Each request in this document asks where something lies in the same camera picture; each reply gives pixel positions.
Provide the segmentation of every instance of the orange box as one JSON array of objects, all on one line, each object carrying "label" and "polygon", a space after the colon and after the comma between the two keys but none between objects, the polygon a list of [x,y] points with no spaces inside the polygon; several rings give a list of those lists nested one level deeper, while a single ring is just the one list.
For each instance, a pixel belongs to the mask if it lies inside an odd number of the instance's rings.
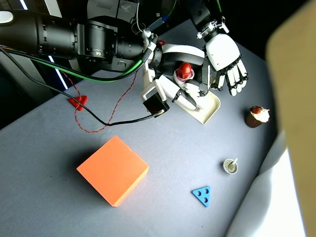
[{"label": "orange box", "polygon": [[117,136],[77,168],[111,206],[119,206],[148,169],[149,165]]}]

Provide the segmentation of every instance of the white fabric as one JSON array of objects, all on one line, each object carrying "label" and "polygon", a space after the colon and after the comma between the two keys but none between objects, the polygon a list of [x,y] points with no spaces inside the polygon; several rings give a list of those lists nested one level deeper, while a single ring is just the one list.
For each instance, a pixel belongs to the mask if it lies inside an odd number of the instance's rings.
[{"label": "white fabric", "polygon": [[304,237],[285,135],[263,162],[226,237]]}]

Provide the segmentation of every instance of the robotic hand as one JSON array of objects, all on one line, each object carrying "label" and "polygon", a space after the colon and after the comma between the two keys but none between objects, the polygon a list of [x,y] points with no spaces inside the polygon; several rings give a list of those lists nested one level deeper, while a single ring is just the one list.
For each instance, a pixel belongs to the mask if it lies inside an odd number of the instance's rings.
[{"label": "robotic hand", "polygon": [[212,21],[205,25],[202,32],[198,32],[197,38],[204,38],[207,42],[206,54],[213,70],[217,73],[211,88],[223,90],[224,79],[226,79],[230,94],[236,96],[237,92],[241,92],[246,86],[248,73],[236,43],[227,34],[220,33],[220,29],[229,32],[224,17],[221,24]]}]

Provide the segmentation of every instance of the table surface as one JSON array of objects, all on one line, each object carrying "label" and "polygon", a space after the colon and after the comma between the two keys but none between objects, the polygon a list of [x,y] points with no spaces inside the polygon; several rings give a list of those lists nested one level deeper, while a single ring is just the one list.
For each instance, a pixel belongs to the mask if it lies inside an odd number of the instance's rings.
[{"label": "table surface", "polygon": [[[160,38],[201,47],[195,32],[187,21]],[[163,116],[89,134],[78,128],[74,108],[58,95],[2,129],[0,236],[223,236],[277,134],[267,64],[244,47],[240,50],[250,75],[248,85],[235,98],[227,86],[215,91],[222,105],[206,125],[169,102]],[[78,88],[89,96],[88,107],[106,120],[132,79],[85,80]],[[76,95],[73,88],[68,92]],[[114,121],[148,115],[141,92],[140,72]],[[251,129],[244,115],[255,105],[270,108],[271,121]],[[79,113],[79,120],[87,129],[101,127],[87,112]],[[114,135],[150,165],[146,178],[117,208],[76,171]],[[223,171],[227,158],[238,158],[237,174]],[[191,191],[208,185],[210,206],[205,208]]]}]

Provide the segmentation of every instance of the cupcake with white frosting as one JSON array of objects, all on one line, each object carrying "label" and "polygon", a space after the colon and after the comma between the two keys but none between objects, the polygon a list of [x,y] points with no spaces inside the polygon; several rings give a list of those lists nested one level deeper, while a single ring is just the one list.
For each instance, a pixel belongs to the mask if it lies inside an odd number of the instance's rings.
[{"label": "cupcake with white frosting", "polygon": [[250,113],[246,117],[245,123],[248,127],[254,128],[268,122],[269,119],[269,110],[260,106],[254,106],[250,109]]}]

